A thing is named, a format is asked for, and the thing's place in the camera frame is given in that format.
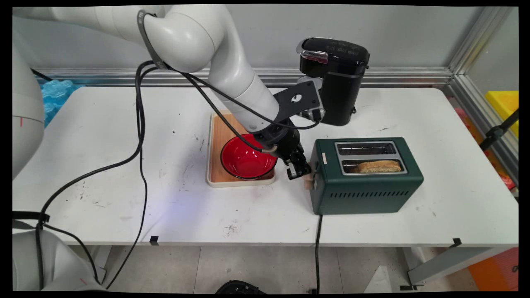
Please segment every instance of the wooden tray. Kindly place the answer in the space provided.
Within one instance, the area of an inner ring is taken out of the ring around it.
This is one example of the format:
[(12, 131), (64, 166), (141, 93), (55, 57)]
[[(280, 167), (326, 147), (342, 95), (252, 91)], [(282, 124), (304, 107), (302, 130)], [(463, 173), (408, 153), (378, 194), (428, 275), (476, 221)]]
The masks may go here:
[[(228, 111), (223, 110), (221, 114), (240, 134), (247, 134), (245, 128), (234, 118)], [(206, 181), (212, 187), (234, 187), (248, 185), (267, 185), (276, 179), (275, 170), (273, 169), (267, 175), (252, 181), (246, 181), (236, 178), (221, 165), (221, 150), (231, 138), (235, 137), (234, 133), (224, 124), (224, 122), (215, 113), (212, 113), (210, 119), (210, 142), (208, 145), (208, 164), (206, 170)]]

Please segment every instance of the table leg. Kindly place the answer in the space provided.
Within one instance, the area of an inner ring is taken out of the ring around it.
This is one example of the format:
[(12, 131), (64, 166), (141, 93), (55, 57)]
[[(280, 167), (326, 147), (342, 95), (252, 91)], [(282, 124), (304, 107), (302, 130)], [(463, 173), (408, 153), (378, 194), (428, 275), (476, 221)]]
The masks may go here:
[(434, 258), (423, 262), (420, 248), (404, 248), (412, 285), (421, 285), (444, 277), (472, 264), (493, 257), (507, 248), (449, 248)]

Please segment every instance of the coffee maker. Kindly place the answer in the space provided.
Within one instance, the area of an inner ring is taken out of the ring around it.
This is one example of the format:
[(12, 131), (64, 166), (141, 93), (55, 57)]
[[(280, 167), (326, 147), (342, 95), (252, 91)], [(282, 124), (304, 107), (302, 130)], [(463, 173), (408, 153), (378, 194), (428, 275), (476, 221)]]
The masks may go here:
[(300, 71), (306, 74), (298, 83), (315, 83), (325, 110), (322, 123), (346, 125), (356, 112), (355, 100), (370, 53), (351, 42), (315, 37), (302, 40), (296, 51), (300, 54)]

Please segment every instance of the yellow bin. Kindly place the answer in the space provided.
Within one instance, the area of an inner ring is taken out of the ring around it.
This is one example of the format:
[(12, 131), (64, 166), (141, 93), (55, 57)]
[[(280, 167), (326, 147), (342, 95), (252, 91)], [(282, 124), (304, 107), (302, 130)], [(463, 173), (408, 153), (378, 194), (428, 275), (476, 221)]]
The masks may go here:
[[(519, 108), (519, 91), (488, 91), (486, 99), (503, 120)], [(519, 120), (510, 129), (519, 138)]]

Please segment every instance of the blue plastic bag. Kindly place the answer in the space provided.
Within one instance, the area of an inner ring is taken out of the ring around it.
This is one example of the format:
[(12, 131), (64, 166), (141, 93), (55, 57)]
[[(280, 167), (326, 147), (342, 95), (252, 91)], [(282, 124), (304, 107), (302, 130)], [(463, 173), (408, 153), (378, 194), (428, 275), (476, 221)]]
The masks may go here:
[(48, 126), (59, 109), (74, 91), (84, 85), (75, 85), (70, 80), (53, 80), (40, 85), (42, 100), (44, 102), (44, 127)]

